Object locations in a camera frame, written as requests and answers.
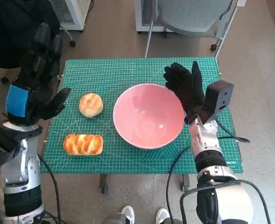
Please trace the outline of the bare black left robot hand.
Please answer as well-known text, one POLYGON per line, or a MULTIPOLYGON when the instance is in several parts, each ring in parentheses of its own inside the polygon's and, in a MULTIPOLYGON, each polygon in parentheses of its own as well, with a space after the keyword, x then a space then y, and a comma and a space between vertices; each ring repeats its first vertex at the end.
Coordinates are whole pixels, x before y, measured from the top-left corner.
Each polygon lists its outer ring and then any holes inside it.
POLYGON ((42 23, 24 53, 18 77, 9 87, 5 109, 11 123, 31 126, 40 119, 57 116, 65 108, 71 90, 58 91, 55 85, 62 48, 61 36, 52 37, 48 24, 42 23))

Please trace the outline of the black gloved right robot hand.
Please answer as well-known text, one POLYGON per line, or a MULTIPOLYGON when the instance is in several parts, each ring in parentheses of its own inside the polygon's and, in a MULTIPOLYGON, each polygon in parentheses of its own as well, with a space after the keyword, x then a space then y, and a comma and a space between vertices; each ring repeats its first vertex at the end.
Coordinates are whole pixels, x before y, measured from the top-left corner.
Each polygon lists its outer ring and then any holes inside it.
POLYGON ((196 109, 204 104, 202 74, 198 63, 193 62, 191 71, 179 63, 166 66, 164 70, 165 86, 179 98, 186 113, 184 121, 188 124, 196 109))

